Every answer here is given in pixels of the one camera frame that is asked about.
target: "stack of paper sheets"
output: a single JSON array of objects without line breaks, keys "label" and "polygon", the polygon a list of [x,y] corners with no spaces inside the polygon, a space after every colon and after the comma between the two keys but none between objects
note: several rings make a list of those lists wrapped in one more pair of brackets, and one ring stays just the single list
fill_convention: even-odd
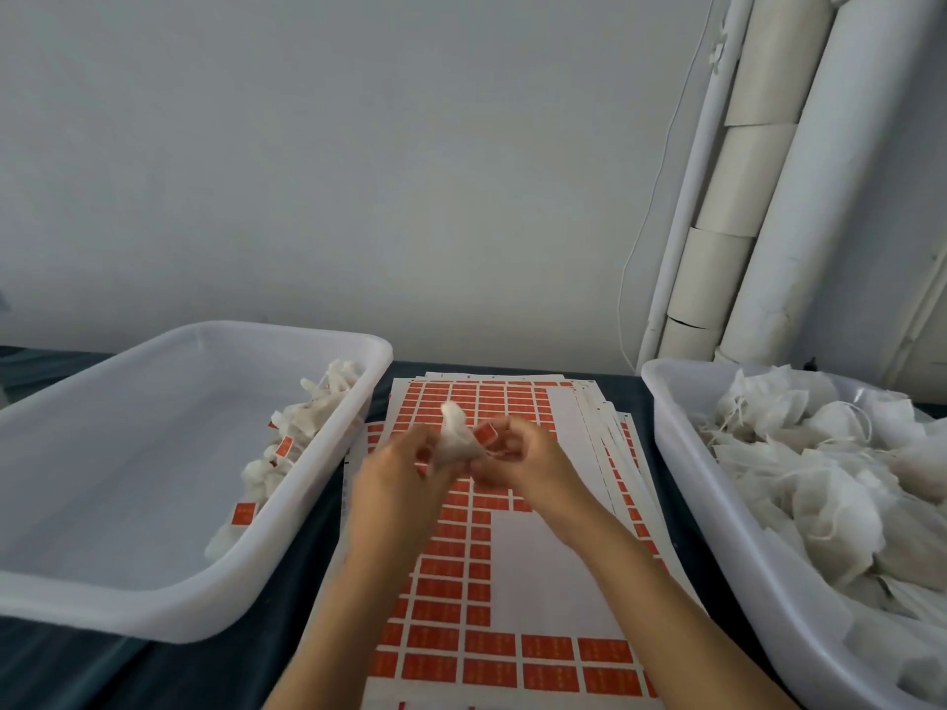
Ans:
[{"label": "stack of paper sheets", "polygon": [[[448,399],[471,425],[520,416],[553,432],[598,501],[697,600],[671,546],[631,416],[618,413],[595,382],[562,376],[429,373],[395,380],[385,422],[367,424],[346,459],[343,535],[323,588],[347,551],[349,488],[362,460],[392,431],[439,425]],[[458,481],[385,626],[363,708],[660,705],[575,554],[511,490]]]}]

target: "forearm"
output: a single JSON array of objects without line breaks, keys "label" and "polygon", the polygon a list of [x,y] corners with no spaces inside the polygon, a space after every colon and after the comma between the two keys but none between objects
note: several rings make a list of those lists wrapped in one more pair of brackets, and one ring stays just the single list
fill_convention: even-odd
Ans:
[{"label": "forearm", "polygon": [[604,508],[582,513],[569,544],[666,707],[797,708]]},{"label": "forearm", "polygon": [[347,560],[264,710],[355,710],[405,572]]}]

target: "white wire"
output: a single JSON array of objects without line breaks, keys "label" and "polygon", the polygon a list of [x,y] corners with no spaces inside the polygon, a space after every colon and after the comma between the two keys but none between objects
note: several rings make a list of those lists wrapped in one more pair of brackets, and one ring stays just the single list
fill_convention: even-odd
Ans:
[{"label": "white wire", "polygon": [[694,69],[694,62],[697,60],[698,55],[701,53],[701,47],[704,44],[704,35],[707,32],[707,26],[710,24],[710,15],[713,12],[713,5],[716,0],[710,0],[710,5],[707,6],[707,14],[704,17],[704,28],[701,30],[700,38],[697,40],[697,46],[694,48],[694,54],[691,57],[691,64],[688,65],[688,73],[684,75],[684,84],[681,86],[681,93],[677,97],[677,103],[674,105],[674,111],[670,114],[670,121],[668,123],[668,130],[664,134],[664,147],[661,149],[661,164],[657,167],[657,175],[655,175],[655,183],[652,185],[651,195],[648,197],[648,208],[645,210],[645,217],[641,220],[641,226],[638,227],[638,233],[634,237],[632,243],[632,250],[628,253],[628,258],[625,259],[625,265],[621,268],[621,283],[619,284],[619,302],[616,307],[616,316],[619,321],[619,348],[621,349],[621,355],[625,357],[625,361],[629,366],[632,367],[632,373],[636,374],[637,370],[634,368],[632,360],[628,358],[628,353],[625,351],[625,343],[621,337],[621,295],[622,291],[625,288],[625,274],[628,272],[628,265],[632,263],[632,256],[634,256],[634,250],[638,246],[638,241],[641,239],[641,233],[645,230],[645,224],[648,223],[648,217],[651,215],[652,205],[655,203],[655,192],[657,191],[657,182],[661,178],[661,172],[664,171],[664,163],[668,157],[668,142],[670,141],[670,130],[674,126],[674,120],[677,119],[677,113],[680,111],[681,102],[684,100],[684,92],[688,88],[688,82],[691,80],[691,72]]}]

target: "plastic bin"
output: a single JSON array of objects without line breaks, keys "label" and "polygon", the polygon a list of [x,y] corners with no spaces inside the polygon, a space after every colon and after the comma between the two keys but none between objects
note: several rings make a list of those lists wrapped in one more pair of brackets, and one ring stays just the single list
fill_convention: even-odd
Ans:
[{"label": "plastic bin", "polygon": [[[930,710],[933,705],[876,677],[829,629],[813,621],[805,583],[770,552],[764,531],[693,429],[688,416],[712,416],[737,368],[660,358],[646,363],[641,376],[655,396],[658,449],[773,668],[810,710]],[[752,376],[766,368],[745,366],[743,371]],[[831,378],[843,400],[870,388]]]},{"label": "plastic bin", "polygon": [[[361,379],[240,541],[207,541],[270,415],[334,358]],[[0,411],[0,614],[186,643],[253,603],[364,422],[391,345],[240,321],[174,329]]]}]

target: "dark table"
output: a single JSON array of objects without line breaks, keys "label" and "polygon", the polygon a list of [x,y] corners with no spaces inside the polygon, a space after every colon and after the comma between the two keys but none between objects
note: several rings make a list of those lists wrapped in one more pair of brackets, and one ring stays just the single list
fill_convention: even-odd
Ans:
[{"label": "dark table", "polygon": [[[20,362],[18,350],[0,361]],[[29,391],[76,373],[104,356],[68,356],[65,366],[29,376]],[[547,373],[524,369],[396,361],[375,388],[369,421],[385,418],[391,381],[426,371],[473,374]],[[0,384],[10,398],[27,393]],[[632,414],[674,548],[710,617],[775,678],[763,649],[707,549],[684,499],[657,452],[654,403],[637,377],[566,373],[597,381],[602,393]],[[0,708],[86,710],[91,708],[233,708],[255,710],[286,666],[309,618],[319,583],[339,535],[342,469],[339,467],[292,541],[277,570],[243,617],[199,643],[152,643],[92,631],[76,631],[16,618],[0,618]]]}]

